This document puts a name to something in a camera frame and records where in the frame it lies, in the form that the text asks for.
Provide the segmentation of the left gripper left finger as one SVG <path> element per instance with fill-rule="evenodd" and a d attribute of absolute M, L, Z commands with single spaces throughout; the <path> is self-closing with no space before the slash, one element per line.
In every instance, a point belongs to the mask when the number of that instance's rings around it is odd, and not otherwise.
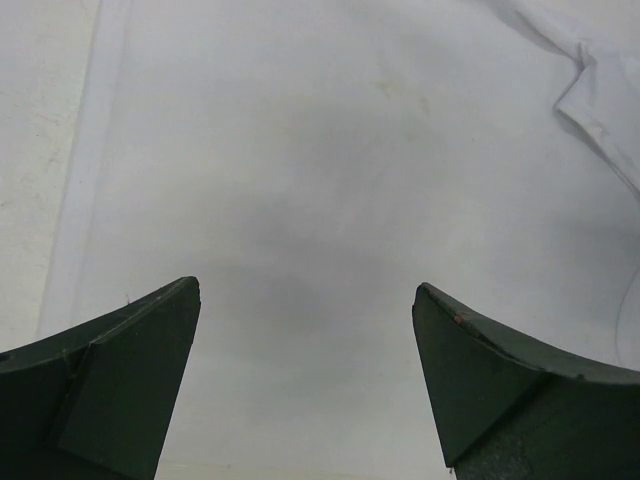
<path fill-rule="evenodd" d="M 182 277 L 3 352 L 2 478 L 154 478 L 200 307 Z"/>

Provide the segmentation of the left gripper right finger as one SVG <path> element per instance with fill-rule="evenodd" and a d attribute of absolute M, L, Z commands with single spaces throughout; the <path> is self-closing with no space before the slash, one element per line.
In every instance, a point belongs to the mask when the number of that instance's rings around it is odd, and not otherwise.
<path fill-rule="evenodd" d="M 638 478 L 638 372 L 558 349 L 428 283 L 412 319 L 457 478 Z"/>

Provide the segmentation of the white t shirt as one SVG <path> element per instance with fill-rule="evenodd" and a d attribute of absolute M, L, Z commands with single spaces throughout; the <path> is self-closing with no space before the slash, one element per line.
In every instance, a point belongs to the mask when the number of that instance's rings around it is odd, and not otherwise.
<path fill-rule="evenodd" d="M 538 1 L 105 1 L 39 334 L 182 276 L 166 461 L 444 479 L 419 284 L 639 365 L 639 50 Z"/>

